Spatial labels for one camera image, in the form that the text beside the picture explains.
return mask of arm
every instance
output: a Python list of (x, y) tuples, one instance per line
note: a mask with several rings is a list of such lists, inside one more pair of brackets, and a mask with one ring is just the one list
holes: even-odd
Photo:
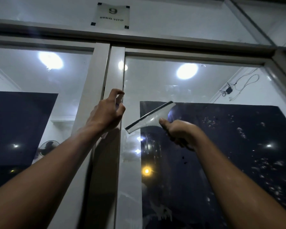
[(44, 158), (0, 187), (0, 228), (46, 228), (76, 171), (99, 137), (115, 128), (125, 111), (116, 111), (113, 89), (101, 100), (86, 125)]
[(286, 229), (286, 210), (247, 175), (234, 166), (204, 132), (188, 122), (160, 119), (169, 134), (184, 138), (195, 148), (228, 223), (235, 229)]

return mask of forearm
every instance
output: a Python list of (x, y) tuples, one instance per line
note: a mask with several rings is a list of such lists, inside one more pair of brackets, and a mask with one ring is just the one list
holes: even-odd
[(286, 211), (241, 172), (200, 132), (192, 134), (198, 159), (229, 224), (240, 228), (286, 228)]
[(0, 228), (46, 228), (100, 134), (81, 129), (0, 188)]

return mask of glass pane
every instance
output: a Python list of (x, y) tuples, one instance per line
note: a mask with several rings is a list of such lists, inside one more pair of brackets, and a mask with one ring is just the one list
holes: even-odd
[(286, 47), (286, 5), (239, 0), (239, 6), (276, 45)]
[[(201, 127), (286, 208), (286, 100), (267, 74), (153, 58), (126, 57), (125, 64), (117, 228), (134, 222), (143, 228), (227, 228), (195, 153), (176, 146), (160, 127), (131, 134), (124, 129), (168, 101), (176, 103), (169, 120)], [(232, 92), (219, 92), (227, 82)]]
[(90, 60), (0, 48), (0, 185), (71, 135)]
[[(108, 4), (130, 6), (130, 31), (257, 43), (221, 1), (115, 0)], [(96, 26), (91, 26), (91, 22), (96, 8), (96, 0), (0, 0), (0, 19), (71, 25), (93, 30)]]

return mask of cable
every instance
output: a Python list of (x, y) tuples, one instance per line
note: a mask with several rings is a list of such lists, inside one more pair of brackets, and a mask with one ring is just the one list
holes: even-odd
[[(249, 72), (249, 73), (247, 73), (247, 74), (241, 76), (241, 77), (236, 81), (235, 84), (232, 84), (232, 85), (235, 87), (235, 90), (239, 91), (239, 93), (238, 93), (235, 97), (233, 97), (233, 98), (230, 97), (230, 98), (229, 98), (229, 101), (235, 100), (235, 99), (240, 95), (240, 93), (244, 90), (244, 88), (245, 88), (246, 86), (248, 86), (249, 84), (256, 83), (256, 82), (259, 80), (259, 74), (254, 74), (254, 75), (252, 75), (252, 76), (247, 80), (247, 82), (244, 84), (244, 86), (243, 86), (242, 89), (238, 90), (238, 89), (236, 88), (236, 84), (237, 84), (237, 82), (238, 82), (241, 78), (243, 78), (243, 77), (245, 77), (245, 76), (248, 76), (248, 75), (251, 75), (251, 74), (252, 74), (253, 72), (255, 72), (256, 70), (257, 70), (257, 68), (254, 69), (254, 70), (252, 70), (251, 72)], [(249, 80), (250, 80), (253, 76), (257, 76), (257, 80), (255, 80), (254, 82), (248, 83)]]

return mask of hand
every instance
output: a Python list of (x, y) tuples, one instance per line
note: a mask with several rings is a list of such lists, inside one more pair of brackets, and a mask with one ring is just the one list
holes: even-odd
[(160, 125), (168, 131), (171, 136), (171, 141), (177, 145), (184, 147), (181, 143), (180, 138), (183, 138), (190, 145), (196, 146), (196, 141), (201, 135), (205, 135), (204, 132), (196, 125), (193, 125), (186, 121), (175, 120), (170, 123), (168, 120), (163, 118), (159, 119)]
[(87, 120), (87, 127), (91, 125), (97, 126), (103, 134), (118, 126), (125, 112), (125, 106), (119, 103), (119, 108), (116, 110), (117, 95), (124, 95), (124, 92), (119, 89), (112, 89), (109, 97), (101, 100), (99, 104), (94, 107)]

